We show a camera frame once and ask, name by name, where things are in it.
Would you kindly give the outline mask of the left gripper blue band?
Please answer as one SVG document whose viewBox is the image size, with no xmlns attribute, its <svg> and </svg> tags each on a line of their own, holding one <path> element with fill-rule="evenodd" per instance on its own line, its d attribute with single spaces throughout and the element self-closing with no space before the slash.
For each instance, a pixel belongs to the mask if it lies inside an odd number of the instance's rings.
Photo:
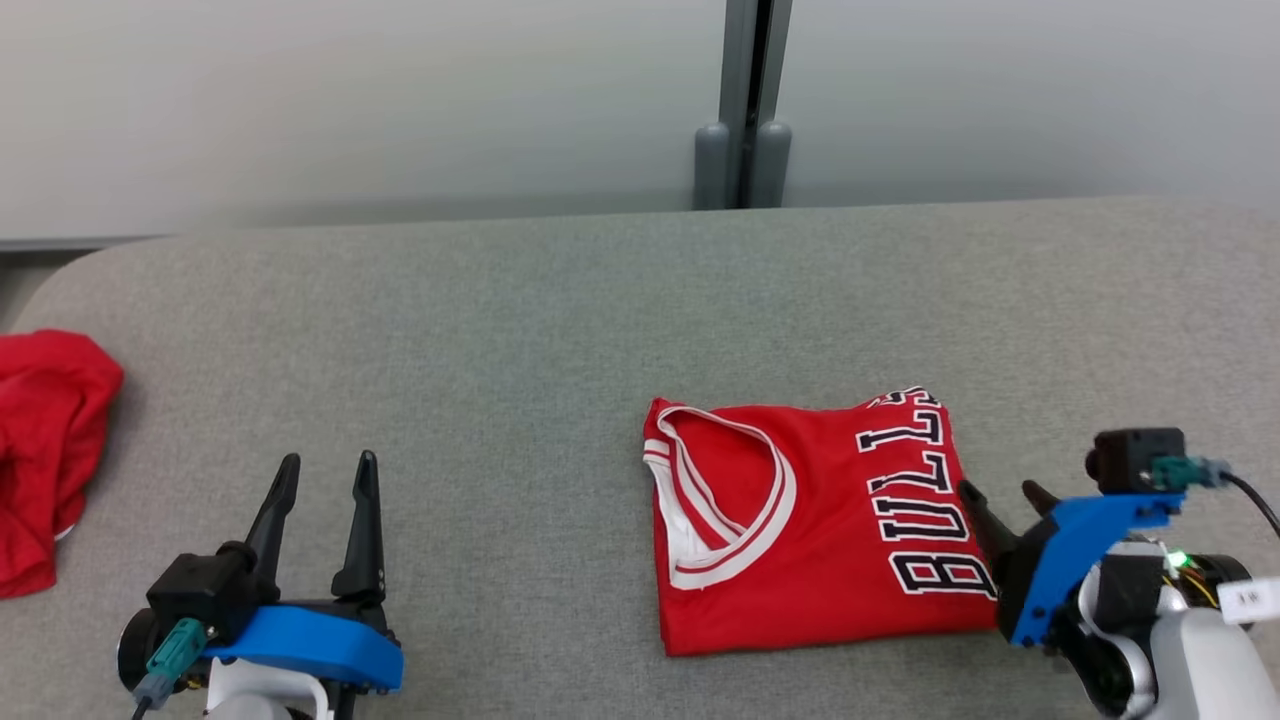
<svg viewBox="0 0 1280 720">
<path fill-rule="evenodd" d="M 239 562 L 257 601 L 278 601 L 276 584 L 285 520 L 294 507 L 301 457 L 288 454 L 261 502 L 244 541 L 228 541 L 219 557 Z M 332 593 L 344 603 L 380 605 L 385 564 L 378 457 L 361 452 L 352 488 L 355 511 L 343 566 Z M 116 646 L 116 671 L 131 693 L 145 664 L 170 630 L 148 606 L 125 625 Z M 264 603 L 239 638 L 214 644 L 174 688 L 204 691 L 198 720 L 353 720 L 357 700 L 401 692 L 404 653 L 388 632 L 335 605 Z"/>
</svg>

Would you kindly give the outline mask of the red basketball jersey white trim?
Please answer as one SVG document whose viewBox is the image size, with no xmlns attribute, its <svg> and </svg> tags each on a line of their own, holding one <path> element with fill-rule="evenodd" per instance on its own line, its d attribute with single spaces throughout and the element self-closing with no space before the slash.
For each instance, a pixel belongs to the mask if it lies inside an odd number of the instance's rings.
<svg viewBox="0 0 1280 720">
<path fill-rule="evenodd" d="M 997 588 L 947 409 L 652 402 L 659 633 L 672 657 L 989 632 Z"/>
</svg>

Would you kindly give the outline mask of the red shorts white waistband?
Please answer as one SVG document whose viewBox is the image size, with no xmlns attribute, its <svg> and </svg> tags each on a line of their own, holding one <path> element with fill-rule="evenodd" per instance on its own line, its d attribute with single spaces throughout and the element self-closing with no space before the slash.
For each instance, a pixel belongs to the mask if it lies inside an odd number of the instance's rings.
<svg viewBox="0 0 1280 720">
<path fill-rule="evenodd" d="M 0 334 L 0 600 L 55 585 L 124 372 L 84 334 Z"/>
</svg>

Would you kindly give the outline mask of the grey partition frame post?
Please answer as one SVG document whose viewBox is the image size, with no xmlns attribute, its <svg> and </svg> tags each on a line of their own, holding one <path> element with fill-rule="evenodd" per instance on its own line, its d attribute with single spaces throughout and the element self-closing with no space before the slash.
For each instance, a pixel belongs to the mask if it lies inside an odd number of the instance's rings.
<svg viewBox="0 0 1280 720">
<path fill-rule="evenodd" d="M 719 118 L 713 122 L 731 133 L 726 209 L 750 208 L 756 128 L 782 122 L 777 111 L 792 8 L 794 0 L 726 0 Z"/>
</svg>

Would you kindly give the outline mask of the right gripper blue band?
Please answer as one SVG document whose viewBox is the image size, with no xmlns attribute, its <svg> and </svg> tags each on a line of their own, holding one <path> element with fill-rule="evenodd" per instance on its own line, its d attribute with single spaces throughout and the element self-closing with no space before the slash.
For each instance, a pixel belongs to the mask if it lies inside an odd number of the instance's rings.
<svg viewBox="0 0 1280 720">
<path fill-rule="evenodd" d="M 1037 480 L 1020 488 L 1041 519 L 1019 536 L 977 486 L 957 487 L 998 589 L 997 628 L 1010 644 L 1147 651 L 1158 620 L 1219 609 L 1220 583 L 1252 578 L 1229 555 L 1166 550 L 1142 534 L 1180 514 L 1185 492 L 1060 500 Z"/>
</svg>

